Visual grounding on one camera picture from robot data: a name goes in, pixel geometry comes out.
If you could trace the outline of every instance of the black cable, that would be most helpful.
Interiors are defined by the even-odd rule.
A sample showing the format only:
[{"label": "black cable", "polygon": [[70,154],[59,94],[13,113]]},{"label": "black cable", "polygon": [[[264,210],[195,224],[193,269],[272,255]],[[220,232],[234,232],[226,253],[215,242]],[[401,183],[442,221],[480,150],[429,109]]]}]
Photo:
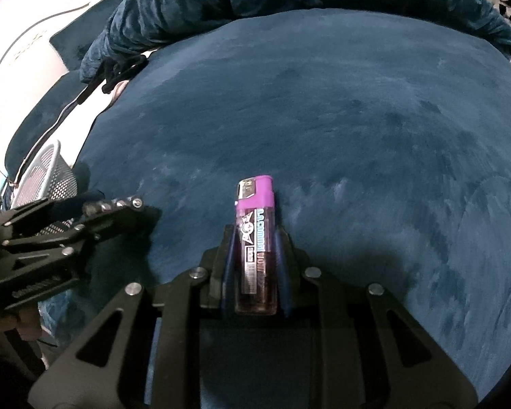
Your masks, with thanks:
[{"label": "black cable", "polygon": [[48,343],[47,341],[44,341],[44,340],[42,340],[40,338],[38,338],[38,343],[42,343],[43,345],[46,345],[48,347],[58,347],[57,345],[54,345],[52,343]]},{"label": "black cable", "polygon": [[26,28],[22,34],[20,34],[15,40],[13,43],[11,43],[11,45],[6,49],[6,52],[4,52],[4,55],[2,55],[2,57],[0,58],[0,65],[2,64],[2,61],[4,61],[4,58],[6,58],[6,55],[9,53],[9,51],[11,50],[11,48],[15,45],[15,43],[17,43],[20,38],[26,34],[28,31],[30,31],[30,29],[32,29],[33,27],[35,26],[38,26],[40,23],[43,23],[44,21],[47,21],[49,20],[50,18],[54,18],[54,17],[58,17],[60,15],[64,15],[64,14],[67,14],[67,13],[70,13],[70,12],[75,12],[75,11],[79,11],[87,6],[89,6],[90,3],[86,3],[84,4],[83,6],[79,6],[79,7],[76,7],[74,9],[68,9],[67,11],[63,11],[63,12],[59,12],[59,13],[54,13],[53,15],[50,15],[48,17],[45,17],[45,18],[42,18],[41,20],[38,20],[36,23],[34,23],[32,26]]},{"label": "black cable", "polygon": [[2,177],[4,177],[7,180],[7,176],[0,170],[0,173],[2,174]]},{"label": "black cable", "polygon": [[34,146],[32,146],[31,150],[28,151],[28,154],[25,157],[25,159],[21,162],[14,180],[11,181],[11,183],[14,184],[14,186],[16,187],[19,186],[20,178],[23,176],[23,173],[25,173],[25,167],[28,166],[28,164],[30,164],[30,162],[36,156],[36,153],[41,149],[41,147],[44,145],[47,139],[53,134],[53,132],[55,132],[55,130],[58,129],[58,127],[63,123],[66,117],[68,117],[70,112],[72,112],[78,104],[79,104],[78,97],[74,98],[70,103],[68,103],[60,112],[59,117],[56,119],[55,123],[48,130],[46,130],[40,138],[38,138],[38,141],[36,141],[36,143],[34,143]]}]

